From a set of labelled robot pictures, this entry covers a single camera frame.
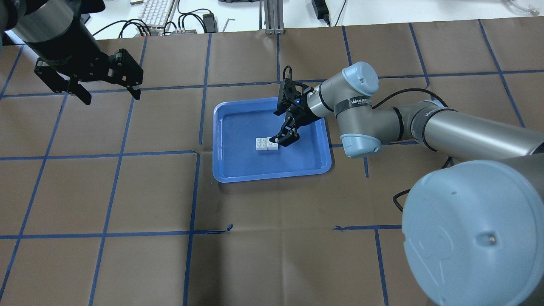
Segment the robotic arm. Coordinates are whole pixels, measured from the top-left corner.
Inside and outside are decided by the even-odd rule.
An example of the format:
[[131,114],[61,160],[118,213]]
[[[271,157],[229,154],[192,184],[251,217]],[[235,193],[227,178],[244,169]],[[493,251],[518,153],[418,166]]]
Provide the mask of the robotic arm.
[[81,14],[104,10],[92,0],[0,0],[0,30],[13,28],[39,56],[34,73],[55,93],[91,95],[79,82],[106,81],[140,99],[144,71],[125,49],[108,56],[81,22]]
[[405,202],[406,258],[431,300],[440,306],[544,304],[544,134],[438,101],[376,109],[370,97],[378,76],[364,62],[316,88],[292,81],[286,70],[274,112],[285,113],[285,121],[271,141],[289,146],[300,127],[334,113],[348,157],[415,139],[468,161],[426,175]]

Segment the keyboard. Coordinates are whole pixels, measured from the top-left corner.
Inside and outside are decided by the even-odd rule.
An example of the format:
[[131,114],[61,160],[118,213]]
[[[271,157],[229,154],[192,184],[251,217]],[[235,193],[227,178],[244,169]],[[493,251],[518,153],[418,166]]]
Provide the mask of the keyboard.
[[138,19],[142,19],[152,32],[162,32],[176,0],[144,0]]

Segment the white lego brick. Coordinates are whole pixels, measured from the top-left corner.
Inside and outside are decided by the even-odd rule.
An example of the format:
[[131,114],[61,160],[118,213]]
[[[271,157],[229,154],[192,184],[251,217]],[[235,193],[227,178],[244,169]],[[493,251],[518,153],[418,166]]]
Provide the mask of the white lego brick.
[[270,138],[267,139],[267,149],[268,150],[277,150],[277,143],[270,141]]
[[257,151],[266,151],[267,150],[267,138],[256,138],[255,140],[255,150]]

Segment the blue tray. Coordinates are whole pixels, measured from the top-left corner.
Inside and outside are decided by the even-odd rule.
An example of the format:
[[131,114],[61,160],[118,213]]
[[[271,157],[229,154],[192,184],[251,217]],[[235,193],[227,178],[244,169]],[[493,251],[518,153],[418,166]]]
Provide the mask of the blue tray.
[[278,150],[255,150],[255,138],[276,135],[284,115],[277,98],[223,102],[213,111],[213,176],[222,183],[323,174],[331,151],[321,119],[299,128],[300,139]]

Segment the cable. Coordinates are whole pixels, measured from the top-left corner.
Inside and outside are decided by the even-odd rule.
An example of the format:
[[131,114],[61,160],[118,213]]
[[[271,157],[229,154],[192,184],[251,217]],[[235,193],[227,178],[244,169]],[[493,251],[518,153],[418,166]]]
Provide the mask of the cable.
[[342,15],[342,11],[344,10],[344,6],[345,6],[345,3],[346,3],[347,1],[348,1],[348,0],[344,0],[344,4],[342,4],[342,8],[340,9],[340,13],[338,13],[338,18],[336,19],[335,26],[338,25],[338,20],[340,20],[340,16]]
[[125,22],[125,24],[123,25],[123,28],[119,32],[118,38],[123,38],[123,31],[125,31],[126,27],[128,27],[129,25],[135,25],[138,31],[140,32],[140,36],[144,36],[144,27],[141,24],[135,23],[133,21],[127,21]]
[[410,192],[411,189],[406,189],[405,191],[401,191],[393,196],[393,203],[395,203],[395,206],[400,210],[400,212],[403,211],[403,207],[400,206],[399,201],[397,199],[401,197],[402,195],[405,195]]
[[[448,159],[446,160],[446,162],[444,163],[444,165],[442,165],[442,167],[440,167],[440,169],[446,169],[452,162],[453,158],[450,156],[448,157]],[[402,206],[400,206],[400,203],[399,201],[397,201],[397,199],[405,194],[408,194],[410,192],[411,189],[406,189],[404,191],[401,191],[397,194],[395,194],[393,196],[393,203],[395,203],[395,206],[400,210],[400,212],[402,212],[404,210],[404,208]]]
[[210,10],[208,10],[208,9],[196,9],[196,10],[188,11],[187,13],[183,13],[183,12],[181,12],[181,10],[180,10],[180,2],[181,2],[181,1],[178,1],[178,2],[177,2],[177,12],[180,13],[180,14],[182,14],[182,15],[189,14],[189,13],[194,13],[194,12],[196,12],[196,11],[201,11],[201,10],[208,11],[208,13],[210,13],[210,14],[212,13],[212,11],[210,11]]
[[291,66],[289,66],[289,65],[287,65],[287,66],[285,66],[285,68],[283,68],[282,77],[285,78],[285,71],[287,71],[287,69],[289,69],[289,74],[287,76],[289,77],[289,79],[292,79],[293,78],[293,68],[291,68]]
[[195,18],[198,20],[198,22],[200,23],[200,25],[202,26],[202,29],[204,30],[204,32],[208,32],[208,31],[206,30],[206,26],[204,25],[204,20],[202,20],[202,18],[200,18],[200,16],[195,15],[195,14],[193,14],[193,13],[188,13],[188,14],[186,14],[186,15],[180,15],[180,16],[178,17],[178,19],[177,19],[177,25],[180,26],[182,29],[185,30],[184,21],[185,21],[185,17],[187,17],[187,16],[193,16],[193,17],[195,17]]
[[105,29],[111,27],[112,25],[115,25],[115,24],[120,23],[120,22],[127,22],[127,21],[128,21],[128,20],[118,20],[118,21],[112,22],[112,23],[110,23],[109,25],[107,25],[107,26],[101,28],[100,30],[96,31],[96,32],[93,34],[93,36],[96,35],[96,34],[98,34],[98,33],[100,33],[100,32],[102,32],[103,30],[105,30]]
[[174,28],[176,29],[176,32],[178,32],[176,24],[174,22],[172,22],[172,21],[168,21],[167,23],[164,24],[163,36],[166,34],[166,27],[171,23],[172,23],[172,25],[174,25]]
[[392,93],[387,98],[381,100],[378,104],[374,105],[372,107],[372,109],[380,107],[380,105],[384,104],[385,102],[387,102],[387,100],[391,99],[392,97],[394,97],[396,95],[400,95],[402,93],[408,93],[410,91],[421,91],[422,93],[429,94],[429,95],[435,97],[442,105],[444,105],[444,107],[448,107],[448,105],[444,102],[444,100],[442,98],[440,98],[437,94],[433,93],[430,90],[426,90],[426,89],[423,89],[423,88],[408,88],[408,89],[403,89],[403,90],[399,90],[399,91],[397,91],[395,93]]
[[540,12],[536,8],[534,8],[532,5],[529,5],[528,8],[524,8],[521,5],[517,4],[514,0],[508,0],[508,2],[510,2],[510,4],[515,6],[517,9],[520,9],[522,11],[526,11],[528,13],[531,13],[531,15],[533,15],[533,16],[540,15]]

